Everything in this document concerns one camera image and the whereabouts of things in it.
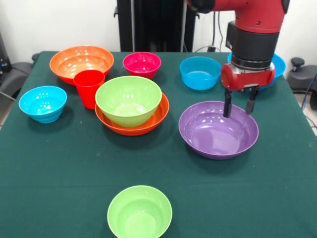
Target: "purple bowl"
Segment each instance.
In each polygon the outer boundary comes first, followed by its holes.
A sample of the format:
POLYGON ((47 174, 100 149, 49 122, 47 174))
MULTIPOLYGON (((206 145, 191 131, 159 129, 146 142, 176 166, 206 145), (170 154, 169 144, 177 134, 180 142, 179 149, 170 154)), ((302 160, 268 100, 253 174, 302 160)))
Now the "purple bowl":
POLYGON ((198 154, 227 160, 250 149, 258 139, 259 128, 252 116, 232 105, 231 117, 223 116, 224 102, 201 102, 186 109, 178 128, 186 143, 198 154))

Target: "orange bowl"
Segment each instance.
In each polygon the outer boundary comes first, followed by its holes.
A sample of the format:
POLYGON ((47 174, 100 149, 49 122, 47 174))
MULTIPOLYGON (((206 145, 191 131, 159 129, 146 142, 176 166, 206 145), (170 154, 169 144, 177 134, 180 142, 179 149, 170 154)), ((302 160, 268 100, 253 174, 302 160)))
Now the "orange bowl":
POLYGON ((58 52, 50 62, 51 71, 65 83, 75 85, 76 74, 85 70, 98 70, 105 76, 114 63, 110 51, 97 46, 76 46, 58 52))
POLYGON ((137 136, 137 135, 143 135, 146 133, 149 133, 153 129, 155 129, 161 122, 165 119, 165 117, 168 114, 169 111, 169 101, 165 94, 162 93, 162 100, 155 111, 155 113, 150 117, 149 120, 147 120, 144 124, 133 127, 133 128, 126 128, 121 127, 114 122, 110 121, 109 118, 107 118, 101 109, 96 104, 95 107, 96 115, 99 118, 99 120, 105 124, 106 127, 113 130, 114 132, 121 134, 121 135, 128 135, 128 136, 137 136))

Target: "blue bowl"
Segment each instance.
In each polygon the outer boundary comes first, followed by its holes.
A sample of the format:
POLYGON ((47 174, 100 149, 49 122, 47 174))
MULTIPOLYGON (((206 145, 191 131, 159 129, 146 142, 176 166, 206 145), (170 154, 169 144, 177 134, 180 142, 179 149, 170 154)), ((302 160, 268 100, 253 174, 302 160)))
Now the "blue bowl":
POLYGON ((221 65, 208 57, 190 57, 180 64, 185 85, 194 90, 207 90, 217 83, 221 65))
POLYGON ((64 90, 54 86, 34 88, 20 98, 22 112, 40 123, 56 121, 67 101, 64 90))
MULTIPOLYGON (((232 58, 232 53, 230 53, 229 56, 228 56, 228 59, 227 59, 228 63, 230 63, 231 58, 232 58)), ((282 74, 286 71, 286 63, 285 63, 285 61, 280 56, 278 56, 277 54, 274 54, 274 56, 272 58, 272 62, 274 64, 274 66, 275 66, 275 77, 274 77, 274 80, 273 80, 273 82, 270 85, 265 86, 265 87, 261 87, 260 91, 272 86, 276 82, 276 80, 280 76, 282 76, 282 74)))

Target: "floor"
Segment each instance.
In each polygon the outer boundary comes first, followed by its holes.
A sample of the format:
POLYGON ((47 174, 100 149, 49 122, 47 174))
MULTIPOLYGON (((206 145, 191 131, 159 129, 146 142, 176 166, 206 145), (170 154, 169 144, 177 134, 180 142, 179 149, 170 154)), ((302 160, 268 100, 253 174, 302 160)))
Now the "floor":
POLYGON ((9 115, 14 102, 0 94, 0 129, 9 115))
MULTIPOLYGON (((301 106, 304 95, 295 94, 295 97, 298 101, 298 104, 301 106)), ((4 124, 8 114, 10 113, 13 104, 13 101, 0 94, 0 129, 2 128, 2 125, 4 124)), ((308 117, 307 121, 312 126, 312 130, 317 136, 317 128, 314 127, 314 123, 317 125, 317 111, 312 111, 309 103, 307 103, 307 106, 304 109, 304 114, 308 117)))

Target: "bowl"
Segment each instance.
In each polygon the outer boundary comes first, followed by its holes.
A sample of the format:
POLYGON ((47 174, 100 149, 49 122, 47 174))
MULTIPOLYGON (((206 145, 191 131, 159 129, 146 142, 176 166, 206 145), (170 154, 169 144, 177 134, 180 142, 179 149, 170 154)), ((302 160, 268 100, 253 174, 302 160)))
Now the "bowl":
POLYGON ((56 121, 67 101, 64 90, 55 86, 33 88, 23 94, 19 101, 22 112, 40 123, 56 121))
POLYGON ((152 79, 161 65, 160 58, 149 52, 135 52, 123 59, 123 66, 129 74, 152 79))
POLYGON ((150 131, 154 130, 158 125, 162 123, 162 121, 165 119, 169 111, 169 101, 165 94, 162 93, 162 100, 159 103, 158 108, 154 112, 154 114, 148 119, 144 124, 134 127, 134 128, 125 128, 117 125, 116 123, 110 121, 109 118, 107 118, 101 109, 96 105, 95 112, 98 117, 98 119, 110 130, 113 130, 114 132, 121 134, 121 135, 127 135, 127 136, 138 136, 143 135, 146 133, 149 133, 150 131))
POLYGON ((118 238, 159 238, 172 220, 168 198, 150 186, 133 186, 110 203, 108 225, 118 238))
MULTIPOLYGON (((232 59, 232 53, 230 53, 229 56, 228 56, 228 59, 227 59, 228 63, 231 62, 231 59, 232 59)), ((273 80, 273 82, 270 85, 265 86, 265 87, 261 87, 260 91, 262 91, 262 90, 264 90, 264 89, 266 89, 268 87, 271 87, 277 81, 277 79, 280 76, 282 76, 282 74, 286 71, 286 63, 285 63, 285 61, 280 56, 278 56, 277 54, 274 54, 274 56, 272 58, 272 62, 274 64, 274 66, 275 66, 275 77, 274 77, 274 80, 273 80)))
POLYGON ((122 127, 145 123, 162 99, 159 86, 147 78, 123 76, 104 83, 96 92, 96 104, 107 118, 122 127))
POLYGON ((221 65, 208 57, 190 57, 180 64, 184 84, 194 90, 208 90, 219 79, 221 65))
POLYGON ((232 105, 231 117, 223 116, 224 102, 207 101, 184 111, 178 128, 182 138, 198 154, 226 160, 250 149, 258 139, 259 128, 252 116, 232 105))
POLYGON ((58 52, 50 61, 51 71, 65 83, 75 85, 76 74, 94 69, 108 75, 114 63, 113 55, 97 46, 76 46, 58 52))

